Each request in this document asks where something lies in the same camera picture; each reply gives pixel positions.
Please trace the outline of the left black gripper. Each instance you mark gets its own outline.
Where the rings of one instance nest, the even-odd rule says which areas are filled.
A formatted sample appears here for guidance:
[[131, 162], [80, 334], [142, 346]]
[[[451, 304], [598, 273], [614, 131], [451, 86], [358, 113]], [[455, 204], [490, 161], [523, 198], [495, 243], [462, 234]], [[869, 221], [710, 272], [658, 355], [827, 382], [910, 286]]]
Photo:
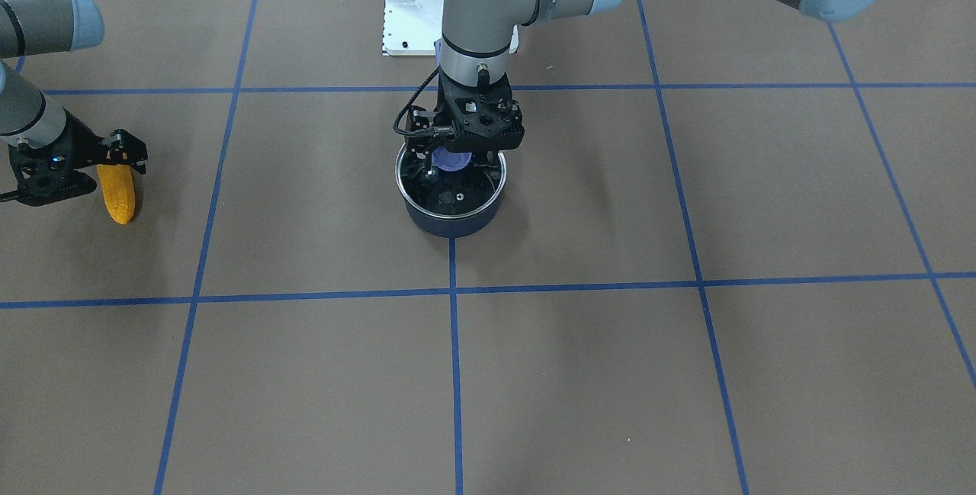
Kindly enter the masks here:
[[485, 86], [466, 86], [439, 74], [437, 103], [428, 111], [410, 105], [405, 144], [428, 153], [487, 153], [516, 149], [525, 136], [522, 109], [512, 97], [507, 75]]

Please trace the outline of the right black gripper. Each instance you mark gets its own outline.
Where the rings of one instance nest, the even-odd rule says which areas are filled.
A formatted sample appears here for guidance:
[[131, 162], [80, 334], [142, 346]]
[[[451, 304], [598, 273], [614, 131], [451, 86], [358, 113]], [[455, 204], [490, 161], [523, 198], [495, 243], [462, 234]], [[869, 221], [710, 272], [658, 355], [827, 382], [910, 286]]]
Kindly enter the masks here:
[[39, 207], [91, 194], [100, 185], [98, 165], [128, 165], [144, 175], [148, 158], [146, 144], [129, 131], [118, 129], [99, 137], [69, 115], [62, 136], [50, 145], [31, 149], [18, 144], [9, 149], [18, 186], [8, 193], [8, 200]]

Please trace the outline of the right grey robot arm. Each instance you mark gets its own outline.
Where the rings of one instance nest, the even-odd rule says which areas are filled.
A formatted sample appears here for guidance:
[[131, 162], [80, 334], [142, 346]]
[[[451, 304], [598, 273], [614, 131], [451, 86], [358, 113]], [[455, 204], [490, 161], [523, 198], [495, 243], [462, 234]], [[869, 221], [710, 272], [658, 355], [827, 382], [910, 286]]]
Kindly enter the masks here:
[[[90, 49], [104, 39], [93, 0], [1, 0], [4, 60]], [[109, 216], [126, 224], [137, 209], [133, 174], [146, 171], [146, 144], [125, 130], [100, 137], [8, 65], [1, 77], [1, 137], [17, 186], [3, 201], [31, 207], [100, 189]]]

